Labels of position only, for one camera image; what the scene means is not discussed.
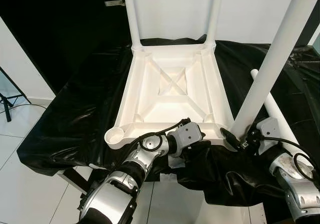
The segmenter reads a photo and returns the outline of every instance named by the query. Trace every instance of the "white pipe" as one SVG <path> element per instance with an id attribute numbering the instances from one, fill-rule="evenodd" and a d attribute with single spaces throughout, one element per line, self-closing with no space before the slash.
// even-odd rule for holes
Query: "white pipe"
<path id="1" fill-rule="evenodd" d="M 230 129 L 231 133 L 237 138 L 245 135 L 256 118 L 316 2 L 317 0 L 291 0 L 273 43 L 259 69 L 259 73 Z"/>
<path id="2" fill-rule="evenodd" d="M 251 73 L 252 78 L 255 79 L 258 74 L 258 70 L 256 70 L 256 69 L 251 70 L 250 73 Z M 277 119 L 281 138 L 286 139 L 286 140 L 290 140 L 296 144 L 299 144 L 297 139 L 295 138 L 290 126 L 288 125 L 284 115 L 282 114 L 279 106 L 277 105 L 275 99 L 273 98 L 273 96 L 270 93 L 268 94 L 268 96 L 266 97 L 266 99 L 264 101 L 264 106 L 265 106 L 266 111 L 268 112 L 269 116 Z M 283 143 L 283 146 L 292 155 L 295 155 L 296 153 L 305 154 L 302 150 L 296 148 L 293 145 Z M 299 160 L 304 162 L 306 165 L 311 165 L 304 158 L 301 158 Z"/>
<path id="3" fill-rule="evenodd" d="M 135 3 L 134 0 L 125 0 L 125 7 L 126 7 L 126 13 L 128 15 L 128 21 L 129 21 L 129 28 L 130 28 L 130 35 L 131 35 L 131 41 L 132 41 L 132 47 L 131 49 L 137 50 L 142 48 L 142 44 L 140 42 L 140 36 L 139 36 L 139 29 L 138 29 L 138 23 L 137 23 L 137 16 L 136 16 L 136 10 L 135 10 Z"/>
<path id="4" fill-rule="evenodd" d="M 221 0 L 213 0 L 212 1 L 212 6 L 211 6 L 211 12 L 209 16 L 209 24 L 208 24 L 208 31 L 207 31 L 207 36 L 205 40 L 205 45 L 208 47 L 213 47 L 215 43 L 215 33 L 217 29 L 217 21 L 218 21 L 218 15 L 220 11 L 220 5 L 221 5 Z"/>

